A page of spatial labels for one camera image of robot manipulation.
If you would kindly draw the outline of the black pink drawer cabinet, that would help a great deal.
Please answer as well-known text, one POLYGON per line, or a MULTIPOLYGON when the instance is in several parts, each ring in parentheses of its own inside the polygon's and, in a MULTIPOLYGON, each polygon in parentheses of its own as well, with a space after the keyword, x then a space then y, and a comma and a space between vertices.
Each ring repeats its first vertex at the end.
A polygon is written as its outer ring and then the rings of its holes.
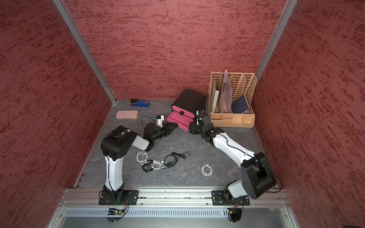
POLYGON ((206 102, 207 98, 205 95, 190 89, 185 89, 172 103, 171 107, 175 105, 185 109, 191 113, 194 113, 196 118, 198 114, 205 110, 206 102))

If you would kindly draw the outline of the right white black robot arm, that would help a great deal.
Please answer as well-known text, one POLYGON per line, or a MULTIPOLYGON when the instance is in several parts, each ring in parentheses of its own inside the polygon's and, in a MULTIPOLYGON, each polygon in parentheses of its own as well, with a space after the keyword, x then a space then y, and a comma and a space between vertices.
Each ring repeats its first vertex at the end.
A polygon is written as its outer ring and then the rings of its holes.
POLYGON ((207 113, 198 115, 189 124, 189 132, 200 135, 207 143, 223 151, 239 167, 241 179, 235 180, 224 188, 224 200, 232 202, 240 197, 257 199, 266 192, 279 193, 283 190, 271 189, 277 185, 279 177, 272 169, 268 157, 264 153, 254 153, 231 139, 221 128, 215 127, 207 113))

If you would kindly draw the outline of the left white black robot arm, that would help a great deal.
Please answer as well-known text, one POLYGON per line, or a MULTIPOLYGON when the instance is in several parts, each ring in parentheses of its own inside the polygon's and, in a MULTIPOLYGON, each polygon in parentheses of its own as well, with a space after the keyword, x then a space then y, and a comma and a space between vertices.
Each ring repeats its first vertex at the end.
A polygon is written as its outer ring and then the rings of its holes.
POLYGON ((177 123, 164 123, 162 127, 149 123, 144 128, 144 135, 140 136, 137 132, 121 125, 104 136, 100 144, 106 161, 106 182, 102 192, 111 200, 120 202, 124 187, 123 159, 129 149, 135 147, 149 152, 156 140, 169 136, 177 127, 177 123))

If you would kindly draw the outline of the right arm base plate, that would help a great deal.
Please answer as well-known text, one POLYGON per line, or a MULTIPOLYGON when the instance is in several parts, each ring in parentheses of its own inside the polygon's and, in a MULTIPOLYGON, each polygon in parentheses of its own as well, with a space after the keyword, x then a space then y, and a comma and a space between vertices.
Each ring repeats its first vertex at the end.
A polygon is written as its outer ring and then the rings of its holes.
POLYGON ((248 196, 234 198, 228 191, 212 191, 211 194, 214 206, 250 206, 248 196))

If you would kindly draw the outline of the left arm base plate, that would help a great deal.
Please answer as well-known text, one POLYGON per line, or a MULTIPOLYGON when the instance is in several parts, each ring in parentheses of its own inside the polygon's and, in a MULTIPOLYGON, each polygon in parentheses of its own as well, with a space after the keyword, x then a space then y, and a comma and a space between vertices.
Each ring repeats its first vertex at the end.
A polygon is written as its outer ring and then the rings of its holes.
POLYGON ((108 189, 99 193, 99 205, 132 205, 135 206, 138 199, 138 190, 121 190, 110 192, 108 189))

